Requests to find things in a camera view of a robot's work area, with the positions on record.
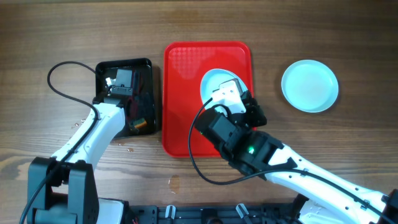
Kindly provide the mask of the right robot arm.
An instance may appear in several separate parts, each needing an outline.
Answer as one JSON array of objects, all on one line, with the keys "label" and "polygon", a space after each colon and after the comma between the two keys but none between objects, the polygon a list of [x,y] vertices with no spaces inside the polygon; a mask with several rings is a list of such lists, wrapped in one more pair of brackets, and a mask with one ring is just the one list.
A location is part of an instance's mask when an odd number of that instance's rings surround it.
[{"label": "right robot arm", "polygon": [[190,126],[196,129],[242,177],[254,177],[296,191],[291,217],[299,223],[397,223],[397,190],[389,195],[366,189],[312,164],[290,146],[256,130],[266,118],[249,91],[215,93]]}]

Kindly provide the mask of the pale blue plate top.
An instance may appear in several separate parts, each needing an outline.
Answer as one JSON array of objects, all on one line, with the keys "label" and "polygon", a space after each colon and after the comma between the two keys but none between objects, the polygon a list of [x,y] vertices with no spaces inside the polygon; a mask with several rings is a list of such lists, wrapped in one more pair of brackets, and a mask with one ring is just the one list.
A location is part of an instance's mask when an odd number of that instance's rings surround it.
[{"label": "pale blue plate top", "polygon": [[200,83],[201,101],[205,104],[211,97],[211,94],[219,89],[219,86],[232,79],[237,79],[242,91],[247,91],[246,84],[236,74],[229,70],[214,68],[205,73]]}]

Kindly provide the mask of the green orange sponge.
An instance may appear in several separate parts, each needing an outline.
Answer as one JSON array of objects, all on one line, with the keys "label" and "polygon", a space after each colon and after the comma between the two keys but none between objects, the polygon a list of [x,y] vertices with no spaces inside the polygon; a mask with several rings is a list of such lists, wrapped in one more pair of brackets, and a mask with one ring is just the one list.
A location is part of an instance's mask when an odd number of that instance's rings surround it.
[{"label": "green orange sponge", "polygon": [[144,118],[139,118],[131,121],[134,121],[135,127],[139,130],[147,126],[147,121]]}]

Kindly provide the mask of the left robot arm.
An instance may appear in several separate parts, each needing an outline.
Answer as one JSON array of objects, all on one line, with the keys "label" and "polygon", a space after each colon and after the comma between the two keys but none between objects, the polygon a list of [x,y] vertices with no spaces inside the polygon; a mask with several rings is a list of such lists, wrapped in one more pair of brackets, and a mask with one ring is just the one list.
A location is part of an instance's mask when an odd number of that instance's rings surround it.
[{"label": "left robot arm", "polygon": [[99,80],[86,122],[51,157],[31,162],[21,223],[139,221],[129,202],[98,196],[94,171],[114,139],[156,131],[152,69],[110,68]]}]

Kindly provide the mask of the pale blue plate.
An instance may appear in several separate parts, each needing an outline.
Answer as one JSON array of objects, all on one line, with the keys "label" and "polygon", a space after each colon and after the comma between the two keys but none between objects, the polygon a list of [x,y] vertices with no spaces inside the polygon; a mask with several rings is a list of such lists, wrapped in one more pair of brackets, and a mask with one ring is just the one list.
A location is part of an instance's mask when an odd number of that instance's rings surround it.
[{"label": "pale blue plate", "polygon": [[320,113],[331,108],[340,90],[333,71],[316,60],[291,64],[281,78],[280,87],[286,101],[306,113]]},{"label": "pale blue plate", "polygon": [[211,94],[219,89],[219,86],[232,79],[237,79],[242,91],[247,91],[246,84],[236,74],[229,70],[214,68],[205,73],[200,83],[201,101],[205,104],[211,97]]}]

